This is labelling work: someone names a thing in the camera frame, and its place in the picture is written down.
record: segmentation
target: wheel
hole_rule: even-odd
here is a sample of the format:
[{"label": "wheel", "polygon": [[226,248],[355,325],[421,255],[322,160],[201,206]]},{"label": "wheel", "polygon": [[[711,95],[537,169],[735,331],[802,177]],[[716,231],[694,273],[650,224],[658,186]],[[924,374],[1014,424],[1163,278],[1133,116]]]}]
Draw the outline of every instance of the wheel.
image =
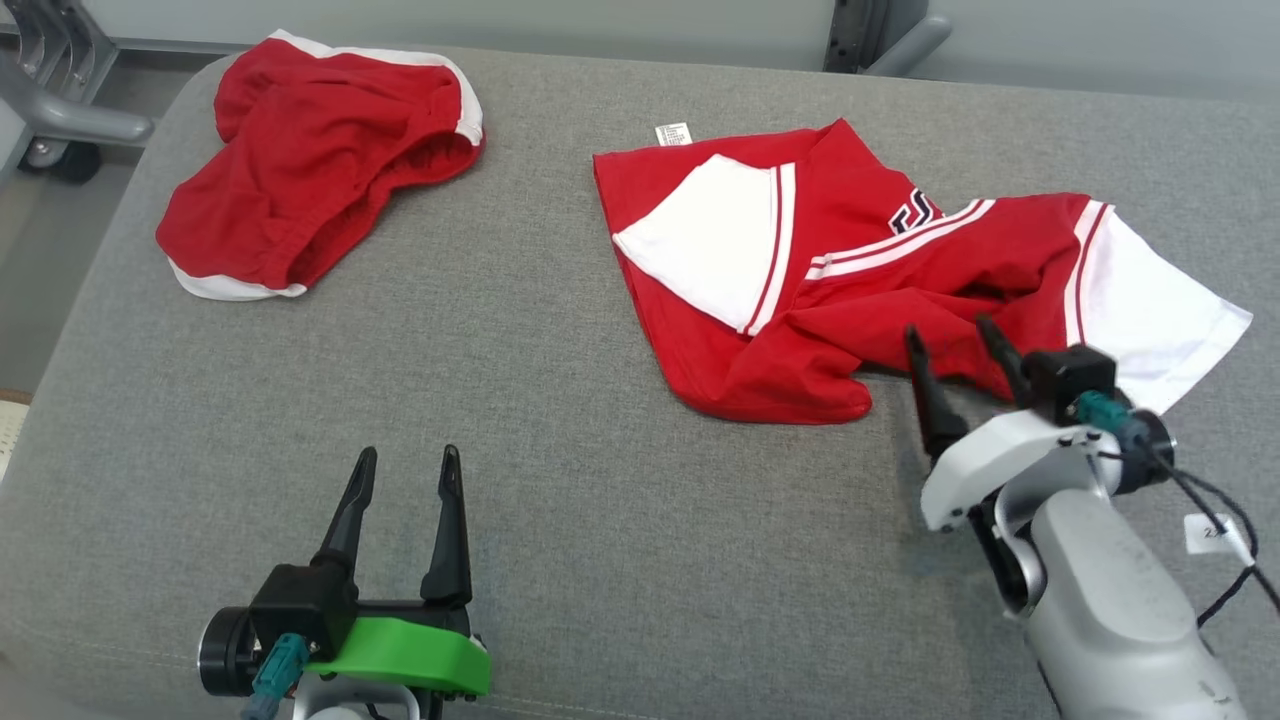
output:
[{"label": "wheel", "polygon": [[56,163],[47,168],[37,168],[27,161],[26,155],[18,161],[18,169],[35,176],[47,174],[70,184],[84,184],[102,167],[102,151],[92,142],[73,140]]}]

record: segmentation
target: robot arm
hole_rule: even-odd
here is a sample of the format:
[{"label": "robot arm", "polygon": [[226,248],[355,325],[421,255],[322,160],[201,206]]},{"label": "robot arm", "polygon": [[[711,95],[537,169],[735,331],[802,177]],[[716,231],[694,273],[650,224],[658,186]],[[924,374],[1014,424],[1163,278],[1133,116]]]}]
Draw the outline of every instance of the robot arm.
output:
[{"label": "robot arm", "polygon": [[360,454],[329,532],[308,565],[276,565],[247,607],[214,615],[200,643],[200,680],[214,696],[250,697],[243,720],[344,720],[343,703],[389,703],[439,720],[444,702],[489,693],[490,659],[467,615],[462,460],[445,446],[440,521],[419,600],[365,601],[355,583],[378,454]]},{"label": "robot arm", "polygon": [[[1111,505],[1165,479],[1174,442],[1115,398],[1115,363],[1083,346],[1018,357],[979,323],[1023,410],[969,432],[908,331],[933,470],[931,530],[968,520],[1066,720],[1244,720],[1235,685],[1199,637],[1178,583]],[[1106,429],[1084,423],[1103,418]]]}]

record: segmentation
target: white wall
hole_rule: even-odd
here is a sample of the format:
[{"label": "white wall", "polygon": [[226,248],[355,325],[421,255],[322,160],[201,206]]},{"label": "white wall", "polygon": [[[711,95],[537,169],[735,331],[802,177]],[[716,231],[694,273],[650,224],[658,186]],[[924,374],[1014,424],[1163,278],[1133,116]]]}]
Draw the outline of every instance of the white wall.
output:
[{"label": "white wall", "polygon": [[[340,45],[819,68],[832,0],[83,0],[113,37],[253,44],[276,28]],[[124,45],[136,45],[125,42]]]},{"label": "white wall", "polygon": [[932,0],[931,10],[955,31],[919,77],[1280,100],[1277,0]]}]

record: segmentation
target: red fabric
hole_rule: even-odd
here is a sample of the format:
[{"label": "red fabric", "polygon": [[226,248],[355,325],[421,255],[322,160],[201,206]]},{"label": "red fabric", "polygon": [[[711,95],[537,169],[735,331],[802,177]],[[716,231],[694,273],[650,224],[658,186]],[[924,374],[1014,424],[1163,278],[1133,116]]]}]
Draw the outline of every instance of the red fabric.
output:
[{"label": "red fabric", "polygon": [[[890,219],[915,191],[906,176],[881,165],[849,123],[837,120],[818,131],[596,155],[595,179],[609,232],[622,232],[650,213],[690,170],[717,154],[755,168],[796,163],[795,229],[782,299],[795,295],[813,256],[888,237]],[[929,208],[941,214],[932,202]],[[870,409],[865,386],[847,380],[858,368],[847,354],[822,343],[809,343],[803,356],[762,352],[762,345],[695,310],[621,252],[617,256],[667,382],[694,409],[732,420],[781,423],[844,421]],[[780,304],[778,311],[785,307]],[[829,382],[831,377],[845,379]]]},{"label": "red fabric", "polygon": [[913,323],[940,374],[969,378],[1002,396],[1007,387],[974,324],[979,314],[993,315],[1024,352],[1065,346],[1064,288],[1080,252],[1074,229],[1088,197],[1000,200],[970,224],[956,215],[938,219],[941,213],[928,204],[933,223],[920,225],[920,213],[913,213],[910,224],[918,229],[861,259],[933,228],[954,229],[881,266],[805,279],[815,259],[895,237],[892,219],[919,192],[906,176],[881,165],[841,120],[822,131],[596,156],[611,234],[644,218],[713,154],[758,168],[796,163],[786,281],[777,311],[760,333],[739,334],[617,251],[662,372],[694,409],[741,421],[858,419],[870,410],[872,398],[851,374],[864,363],[906,370],[902,338]]},{"label": "red fabric", "polygon": [[266,40],[227,70],[214,113],[227,142],[178,186],[156,241],[184,273],[311,286],[372,228],[390,192],[463,172],[462,92],[443,65]]}]

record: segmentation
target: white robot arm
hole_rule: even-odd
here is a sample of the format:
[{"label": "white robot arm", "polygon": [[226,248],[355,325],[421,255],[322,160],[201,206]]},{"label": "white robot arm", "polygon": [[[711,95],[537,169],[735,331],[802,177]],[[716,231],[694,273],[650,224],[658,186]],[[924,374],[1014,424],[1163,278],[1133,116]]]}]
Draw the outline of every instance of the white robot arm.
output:
[{"label": "white robot arm", "polygon": [[972,433],[908,331],[934,464],[920,495],[925,524],[972,525],[1065,720],[1244,720],[1187,596],[1111,505],[1112,495],[1165,479],[1148,461],[1160,454],[1172,464],[1158,418],[1126,413],[1114,432],[1080,423],[1089,391],[1117,407],[1106,405],[1114,361],[1082,346],[1021,361],[989,320],[982,329],[1024,409]]}]

